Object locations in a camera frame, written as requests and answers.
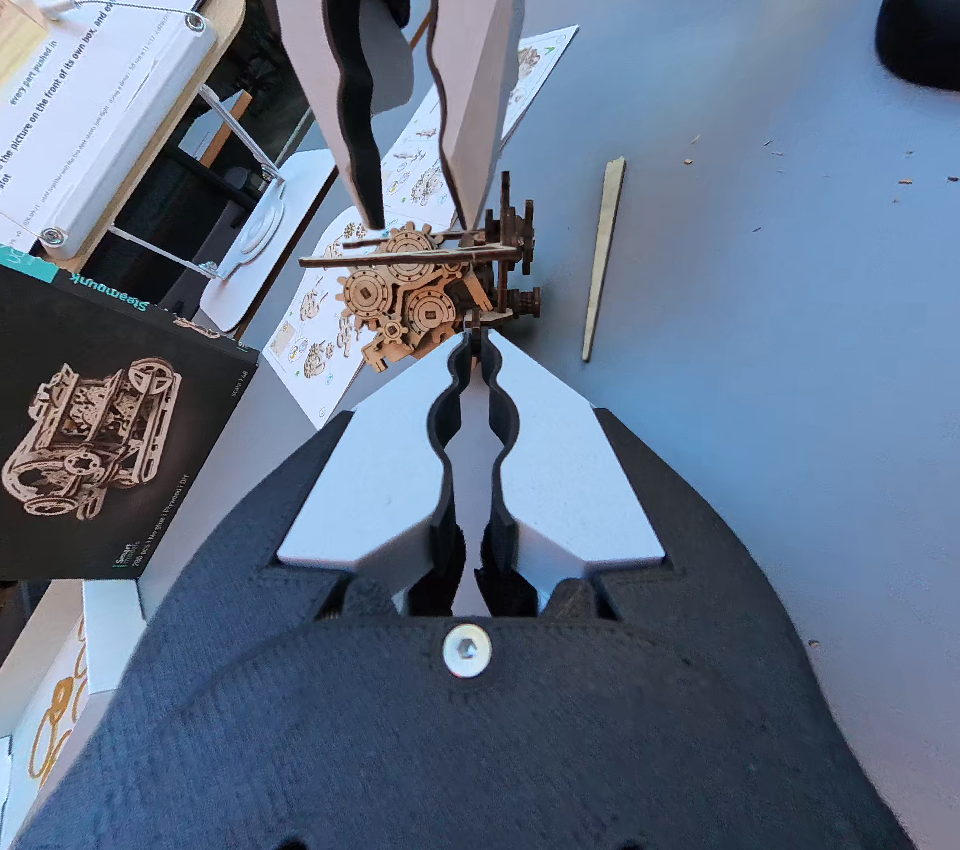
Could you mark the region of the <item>thin wooden strip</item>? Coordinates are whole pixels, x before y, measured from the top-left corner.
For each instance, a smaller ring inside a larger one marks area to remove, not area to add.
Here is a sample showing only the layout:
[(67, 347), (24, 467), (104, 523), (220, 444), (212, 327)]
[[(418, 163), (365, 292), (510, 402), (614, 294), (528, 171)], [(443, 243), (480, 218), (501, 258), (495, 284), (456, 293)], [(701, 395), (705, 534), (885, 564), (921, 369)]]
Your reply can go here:
[(582, 361), (585, 363), (591, 360), (594, 351), (596, 326), (614, 240), (626, 165), (627, 161), (623, 156), (606, 164), (583, 332)]

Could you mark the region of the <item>white round stand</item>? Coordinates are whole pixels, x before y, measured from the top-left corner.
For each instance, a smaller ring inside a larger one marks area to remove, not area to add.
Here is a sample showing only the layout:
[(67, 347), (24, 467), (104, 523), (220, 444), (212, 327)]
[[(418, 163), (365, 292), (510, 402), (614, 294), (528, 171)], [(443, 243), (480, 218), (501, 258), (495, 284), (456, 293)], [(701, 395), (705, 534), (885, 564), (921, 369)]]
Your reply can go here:
[[(327, 149), (301, 151), (278, 164), (206, 84), (194, 91), (186, 88), (218, 36), (213, 23), (197, 11), (80, 0), (45, 4), (41, 12), (54, 24), (55, 32), (62, 32), (63, 17), (76, 17), (93, 6), (101, 10), (97, 24), (120, 8), (134, 11), (139, 23), (146, 20), (146, 14), (153, 15), (157, 30), (103, 104), (102, 116), (90, 134), (98, 142), (98, 150), (86, 158), (82, 154), (87, 147), (78, 146), (52, 185), (56, 204), (44, 225), (24, 223), (22, 228), (35, 230), (44, 252), (62, 267), (98, 239), (100, 231), (108, 231), (192, 270), (207, 282), (199, 308), (218, 329), (234, 331), (255, 308), (275, 269), (282, 268), (282, 256), (295, 246), (312, 207), (329, 190), (336, 171), (333, 155)], [(266, 190), (218, 263), (193, 264), (175, 257), (119, 228), (107, 210), (137, 161), (153, 147), (150, 140), (161, 131), (162, 119), (173, 114), (180, 97), (192, 100), (195, 96), (241, 141), (267, 180)]]

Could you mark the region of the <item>wooden mechanical model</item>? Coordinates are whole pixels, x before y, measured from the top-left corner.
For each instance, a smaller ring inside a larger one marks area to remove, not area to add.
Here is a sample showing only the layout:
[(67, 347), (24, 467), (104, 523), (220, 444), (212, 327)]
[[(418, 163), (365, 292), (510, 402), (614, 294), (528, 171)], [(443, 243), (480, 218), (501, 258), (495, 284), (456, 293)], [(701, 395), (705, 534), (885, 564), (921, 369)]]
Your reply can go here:
[(302, 257), (299, 263), (304, 268), (346, 268), (349, 276), (351, 266), (465, 261), (464, 276), (446, 288), (458, 311), (453, 336), (494, 329), (523, 316), (541, 315), (540, 288), (522, 291), (509, 286), (516, 268), (525, 276), (531, 273), (536, 243), (534, 211), (534, 202), (528, 199), (524, 214), (518, 215), (511, 206), (510, 174), (502, 172), (499, 212), (486, 209), (481, 227), (435, 231), (429, 223), (417, 226), (408, 221), (391, 228), (387, 237), (346, 242), (344, 249), (349, 255)]

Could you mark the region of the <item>black model kit box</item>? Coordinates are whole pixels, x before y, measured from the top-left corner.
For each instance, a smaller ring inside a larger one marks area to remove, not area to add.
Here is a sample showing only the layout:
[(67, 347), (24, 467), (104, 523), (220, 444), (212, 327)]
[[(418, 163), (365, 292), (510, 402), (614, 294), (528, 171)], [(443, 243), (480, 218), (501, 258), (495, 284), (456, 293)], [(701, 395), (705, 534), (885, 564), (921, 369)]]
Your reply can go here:
[(2, 579), (139, 578), (258, 359), (2, 246)]

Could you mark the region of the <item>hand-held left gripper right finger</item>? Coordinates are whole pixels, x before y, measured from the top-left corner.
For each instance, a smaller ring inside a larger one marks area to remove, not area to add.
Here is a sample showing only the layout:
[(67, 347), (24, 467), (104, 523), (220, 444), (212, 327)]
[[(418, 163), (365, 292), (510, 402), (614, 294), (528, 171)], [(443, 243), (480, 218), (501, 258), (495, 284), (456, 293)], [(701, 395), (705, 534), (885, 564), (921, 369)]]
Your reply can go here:
[(502, 443), (486, 533), (498, 570), (585, 579), (666, 551), (589, 401), (497, 331), (482, 344), (488, 422)]

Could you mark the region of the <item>assembly instruction booklet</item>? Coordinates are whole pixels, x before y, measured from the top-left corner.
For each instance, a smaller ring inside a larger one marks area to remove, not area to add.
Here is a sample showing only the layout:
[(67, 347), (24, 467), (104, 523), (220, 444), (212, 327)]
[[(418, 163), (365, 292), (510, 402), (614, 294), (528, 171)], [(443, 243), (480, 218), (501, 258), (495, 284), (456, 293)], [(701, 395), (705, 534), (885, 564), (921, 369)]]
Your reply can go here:
[[(503, 124), (506, 144), (547, 77), (578, 32), (559, 28), (519, 43), (519, 79), (510, 94)], [(389, 236), (408, 221), (430, 223), (435, 231), (453, 227), (454, 210), (440, 163), (439, 94), (432, 87), (395, 144), (381, 161), (387, 227), (374, 236)], [(263, 356), (311, 422), (321, 428), (364, 362), (362, 347), (374, 340), (358, 330), (337, 295), (345, 268), (303, 268), (296, 294), (274, 331)]]

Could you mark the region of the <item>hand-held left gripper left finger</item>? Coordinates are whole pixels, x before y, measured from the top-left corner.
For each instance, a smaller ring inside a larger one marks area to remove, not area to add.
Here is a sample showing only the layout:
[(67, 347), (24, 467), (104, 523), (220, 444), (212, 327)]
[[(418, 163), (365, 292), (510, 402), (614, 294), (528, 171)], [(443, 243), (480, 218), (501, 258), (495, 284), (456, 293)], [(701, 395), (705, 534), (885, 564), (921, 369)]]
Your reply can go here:
[(462, 333), (355, 408), (277, 550), (281, 563), (374, 579), (444, 572), (457, 536), (445, 447), (471, 359)]

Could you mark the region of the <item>white cardboard box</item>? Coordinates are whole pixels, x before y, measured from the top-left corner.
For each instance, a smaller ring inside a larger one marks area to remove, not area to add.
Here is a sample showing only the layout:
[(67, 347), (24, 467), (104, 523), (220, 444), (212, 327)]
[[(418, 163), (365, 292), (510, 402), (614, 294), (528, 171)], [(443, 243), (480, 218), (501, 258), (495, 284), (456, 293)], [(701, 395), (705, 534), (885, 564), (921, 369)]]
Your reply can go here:
[(56, 580), (1, 671), (1, 847), (60, 783), (146, 627), (134, 580)]

